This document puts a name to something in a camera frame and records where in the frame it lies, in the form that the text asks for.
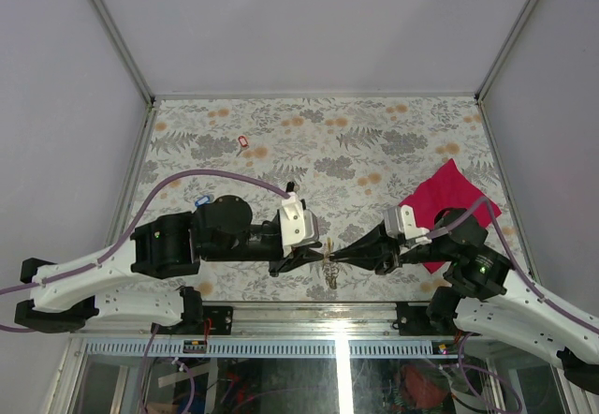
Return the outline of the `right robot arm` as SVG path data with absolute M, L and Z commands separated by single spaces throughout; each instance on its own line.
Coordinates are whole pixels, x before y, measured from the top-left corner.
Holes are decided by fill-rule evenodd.
M 426 308 L 436 333 L 474 333 L 504 342 L 563 371 L 580 389 L 598 392 L 598 318 L 541 288 L 511 252 L 486 244 L 488 231 L 464 208 L 448 208 L 432 229 L 416 224 L 408 205 L 387 210 L 381 224 L 330 260 L 386 275 L 405 264 L 444 261 L 446 286 Z

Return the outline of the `blue tagged key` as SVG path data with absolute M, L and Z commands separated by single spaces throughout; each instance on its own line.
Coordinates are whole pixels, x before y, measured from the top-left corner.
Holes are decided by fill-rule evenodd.
M 204 195 L 204 196 L 201 196 L 200 198 L 198 198 L 197 200 L 195 200 L 195 207 L 198 208 L 202 205 L 210 204 L 212 202 L 213 202 L 212 195 Z

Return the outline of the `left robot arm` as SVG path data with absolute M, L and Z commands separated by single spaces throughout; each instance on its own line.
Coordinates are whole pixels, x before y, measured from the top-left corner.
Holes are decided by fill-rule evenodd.
M 162 215 L 122 244 L 81 259 L 25 260 L 21 281 L 31 291 L 16 305 L 14 321 L 38 333 L 73 333 L 107 321 L 202 334 L 208 320 L 199 291 L 180 286 L 151 294 L 131 285 L 196 275 L 202 262 L 266 262 L 277 276 L 320 260 L 320 245 L 317 218 L 296 194 L 260 224 L 246 201 L 226 195 L 193 212 Z

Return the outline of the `large keyring with yellow grip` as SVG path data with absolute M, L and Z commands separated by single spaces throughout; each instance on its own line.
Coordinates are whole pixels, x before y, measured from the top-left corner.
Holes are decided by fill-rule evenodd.
M 327 286 L 331 290 L 336 290 L 337 278 L 340 273 L 340 264 L 326 259 L 323 261 L 322 270 L 325 276 Z

